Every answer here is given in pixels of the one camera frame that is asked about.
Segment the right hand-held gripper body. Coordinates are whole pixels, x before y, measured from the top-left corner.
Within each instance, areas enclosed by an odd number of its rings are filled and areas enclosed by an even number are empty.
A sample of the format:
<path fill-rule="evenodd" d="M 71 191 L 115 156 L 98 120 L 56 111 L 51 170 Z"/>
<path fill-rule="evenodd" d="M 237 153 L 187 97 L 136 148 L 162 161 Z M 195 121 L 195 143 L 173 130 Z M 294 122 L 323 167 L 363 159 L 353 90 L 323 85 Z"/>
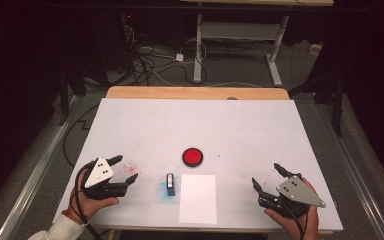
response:
<path fill-rule="evenodd" d="M 309 211 L 310 206 L 325 208 L 326 203 L 311 190 L 301 178 L 293 175 L 276 187 L 279 196 L 272 195 L 258 186 L 258 203 L 272 209 L 282 217 L 299 218 Z"/>

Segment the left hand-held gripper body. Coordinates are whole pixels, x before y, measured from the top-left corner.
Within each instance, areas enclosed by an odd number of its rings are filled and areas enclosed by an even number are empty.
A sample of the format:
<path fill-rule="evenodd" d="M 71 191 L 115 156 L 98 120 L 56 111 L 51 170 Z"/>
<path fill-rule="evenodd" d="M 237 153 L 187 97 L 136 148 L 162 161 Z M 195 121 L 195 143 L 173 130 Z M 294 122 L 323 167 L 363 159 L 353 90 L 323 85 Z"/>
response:
<path fill-rule="evenodd" d="M 124 197 L 127 193 L 127 187 L 123 183 L 109 182 L 114 172 L 107 160 L 102 157 L 97 158 L 83 177 L 81 189 L 90 199 L 103 200 L 111 197 Z"/>

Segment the blue stamp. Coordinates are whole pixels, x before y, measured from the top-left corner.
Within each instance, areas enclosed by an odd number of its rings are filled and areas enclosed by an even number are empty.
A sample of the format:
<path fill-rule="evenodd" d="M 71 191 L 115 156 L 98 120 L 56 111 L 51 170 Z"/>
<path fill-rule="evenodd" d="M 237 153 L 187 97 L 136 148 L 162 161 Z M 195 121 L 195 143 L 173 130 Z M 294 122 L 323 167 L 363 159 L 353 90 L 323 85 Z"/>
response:
<path fill-rule="evenodd" d="M 166 175 L 166 189 L 168 196 L 175 196 L 175 177 L 173 173 L 168 173 Z"/>

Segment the round red ink pad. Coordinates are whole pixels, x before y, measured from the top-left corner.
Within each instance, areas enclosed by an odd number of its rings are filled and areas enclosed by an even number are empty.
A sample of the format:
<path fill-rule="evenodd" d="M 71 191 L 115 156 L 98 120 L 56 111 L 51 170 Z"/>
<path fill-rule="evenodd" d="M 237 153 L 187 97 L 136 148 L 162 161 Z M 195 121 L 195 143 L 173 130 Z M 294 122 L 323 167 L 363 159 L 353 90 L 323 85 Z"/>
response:
<path fill-rule="evenodd" d="M 182 154 L 182 161 L 188 167 L 198 167 L 202 164 L 204 155 L 198 148 L 188 148 Z"/>

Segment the person's right hand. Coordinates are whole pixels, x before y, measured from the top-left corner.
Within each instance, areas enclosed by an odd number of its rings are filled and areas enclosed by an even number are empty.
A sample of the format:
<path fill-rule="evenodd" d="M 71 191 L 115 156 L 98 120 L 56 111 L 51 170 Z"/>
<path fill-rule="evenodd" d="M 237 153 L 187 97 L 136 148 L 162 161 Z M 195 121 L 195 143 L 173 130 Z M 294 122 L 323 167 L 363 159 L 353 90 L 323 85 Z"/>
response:
<path fill-rule="evenodd" d="M 298 221 L 302 226 L 299 230 L 297 223 L 293 219 L 282 217 L 272 209 L 265 209 L 264 213 L 274 222 L 279 224 L 290 240 L 319 240 L 319 217 L 317 207 L 311 205 L 306 215 L 301 216 Z"/>

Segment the person's left hand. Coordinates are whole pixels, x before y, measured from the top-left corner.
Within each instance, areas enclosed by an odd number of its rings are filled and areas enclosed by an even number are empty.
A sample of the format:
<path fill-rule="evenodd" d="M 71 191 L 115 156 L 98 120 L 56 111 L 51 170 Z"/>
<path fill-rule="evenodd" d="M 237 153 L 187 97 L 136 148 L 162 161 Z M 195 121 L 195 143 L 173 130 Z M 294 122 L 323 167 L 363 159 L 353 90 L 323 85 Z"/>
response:
<path fill-rule="evenodd" d="M 78 183 L 71 191 L 68 207 L 63 211 L 66 216 L 70 217 L 73 221 L 79 224 L 87 223 L 101 209 L 117 205 L 119 203 L 119 199 L 115 197 L 104 200 L 89 199 L 81 191 L 81 183 L 85 173 L 86 170 L 83 170 L 80 173 Z"/>

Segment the white paper sheet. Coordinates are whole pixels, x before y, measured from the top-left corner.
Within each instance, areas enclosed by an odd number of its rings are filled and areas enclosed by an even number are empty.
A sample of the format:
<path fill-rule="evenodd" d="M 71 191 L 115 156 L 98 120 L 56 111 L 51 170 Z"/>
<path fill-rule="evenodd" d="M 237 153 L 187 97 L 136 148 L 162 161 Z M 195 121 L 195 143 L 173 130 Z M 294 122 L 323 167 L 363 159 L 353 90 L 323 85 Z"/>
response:
<path fill-rule="evenodd" d="M 216 178 L 214 175 L 183 175 L 180 190 L 180 223 L 217 223 Z"/>

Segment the white table cover board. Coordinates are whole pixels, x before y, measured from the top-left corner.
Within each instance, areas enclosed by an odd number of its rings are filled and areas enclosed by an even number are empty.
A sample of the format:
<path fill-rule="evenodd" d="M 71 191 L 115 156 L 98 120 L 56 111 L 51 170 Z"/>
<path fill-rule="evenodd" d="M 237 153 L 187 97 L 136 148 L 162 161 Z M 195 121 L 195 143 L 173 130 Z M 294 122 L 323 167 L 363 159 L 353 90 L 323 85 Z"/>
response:
<path fill-rule="evenodd" d="M 198 148 L 204 159 L 188 167 L 182 154 Z M 300 173 L 326 203 L 319 211 L 320 230 L 343 226 L 331 194 L 291 100 L 151 100 L 101 101 L 76 165 L 98 157 L 123 159 L 113 168 L 114 181 L 138 173 L 120 204 L 99 211 L 95 227 L 266 232 L 278 225 L 258 204 L 252 178 L 270 193 L 283 182 L 278 163 Z M 166 175 L 175 177 L 168 196 Z M 217 223 L 179 222 L 181 177 L 214 175 Z"/>

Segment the black stand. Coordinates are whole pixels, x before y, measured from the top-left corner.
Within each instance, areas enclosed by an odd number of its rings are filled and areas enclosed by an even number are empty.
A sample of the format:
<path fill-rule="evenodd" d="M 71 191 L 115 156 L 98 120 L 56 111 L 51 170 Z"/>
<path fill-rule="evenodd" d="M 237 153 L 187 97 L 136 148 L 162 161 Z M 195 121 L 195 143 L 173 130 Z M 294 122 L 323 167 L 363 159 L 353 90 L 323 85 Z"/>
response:
<path fill-rule="evenodd" d="M 338 137 L 342 136 L 341 115 L 345 73 L 333 67 L 320 76 L 310 77 L 305 83 L 288 91 L 290 97 L 301 92 L 312 92 L 316 104 L 332 104 L 331 124 Z"/>
<path fill-rule="evenodd" d="M 59 73 L 60 83 L 60 120 L 59 125 L 62 126 L 69 114 L 68 89 L 71 89 L 75 96 L 84 96 L 86 87 L 81 70 L 76 65 L 64 65 Z"/>

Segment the wooden table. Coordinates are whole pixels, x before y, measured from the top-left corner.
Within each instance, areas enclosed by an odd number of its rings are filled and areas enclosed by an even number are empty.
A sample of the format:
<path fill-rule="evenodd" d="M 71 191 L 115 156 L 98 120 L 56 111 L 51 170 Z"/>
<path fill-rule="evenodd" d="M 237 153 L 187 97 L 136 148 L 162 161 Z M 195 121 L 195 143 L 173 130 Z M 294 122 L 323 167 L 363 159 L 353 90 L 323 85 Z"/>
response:
<path fill-rule="evenodd" d="M 217 87 L 138 87 L 114 86 L 107 94 L 110 99 L 193 99 L 193 100 L 289 100 L 286 90 L 276 88 L 217 88 Z M 299 230 L 302 226 L 293 219 Z"/>

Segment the white metal-legged desk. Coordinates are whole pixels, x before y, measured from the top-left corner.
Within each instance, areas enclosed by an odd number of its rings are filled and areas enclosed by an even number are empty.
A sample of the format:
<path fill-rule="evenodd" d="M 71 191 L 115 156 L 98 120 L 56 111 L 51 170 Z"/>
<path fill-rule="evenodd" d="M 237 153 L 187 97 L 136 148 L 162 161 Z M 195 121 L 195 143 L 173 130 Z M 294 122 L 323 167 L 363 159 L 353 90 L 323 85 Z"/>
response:
<path fill-rule="evenodd" d="M 287 10 L 295 7 L 309 7 L 310 9 L 331 7 L 333 0 L 182 0 L 193 3 L 195 7 L 209 7 L 211 4 L 216 7 L 281 7 Z M 282 81 L 276 66 L 276 57 L 281 41 L 289 20 L 289 14 L 282 14 L 279 23 L 257 24 L 257 23 L 228 23 L 204 21 L 203 14 L 197 14 L 196 42 L 194 57 L 194 83 L 202 83 L 203 60 L 207 53 L 202 39 L 233 39 L 233 40 L 270 40 L 274 42 L 273 51 L 266 55 L 266 62 L 269 73 L 275 87 L 281 87 Z"/>

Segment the metal floor rail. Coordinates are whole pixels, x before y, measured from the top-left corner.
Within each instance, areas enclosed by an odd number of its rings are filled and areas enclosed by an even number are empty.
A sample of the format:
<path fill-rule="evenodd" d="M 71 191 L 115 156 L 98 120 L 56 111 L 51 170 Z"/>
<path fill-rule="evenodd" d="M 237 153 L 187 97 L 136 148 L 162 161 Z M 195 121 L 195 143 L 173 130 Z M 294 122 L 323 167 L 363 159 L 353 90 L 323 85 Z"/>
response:
<path fill-rule="evenodd" d="M 13 240 L 82 100 L 71 97 L 68 115 L 57 112 L 51 118 L 5 182 L 0 191 L 0 240 Z"/>
<path fill-rule="evenodd" d="M 327 124 L 327 128 L 329 129 L 336 146 L 339 148 L 342 164 L 344 165 L 345 172 L 350 178 L 351 185 L 356 192 L 356 196 L 359 198 L 360 205 L 364 209 L 364 212 L 368 217 L 377 238 L 379 240 L 384 240 L 384 217 L 380 211 L 377 201 L 370 192 L 368 185 L 364 182 L 363 175 L 357 169 L 357 165 L 354 163 L 354 159 L 343 138 L 340 137 L 334 130 L 328 109 L 323 105 L 318 105 L 317 108 L 323 121 Z"/>

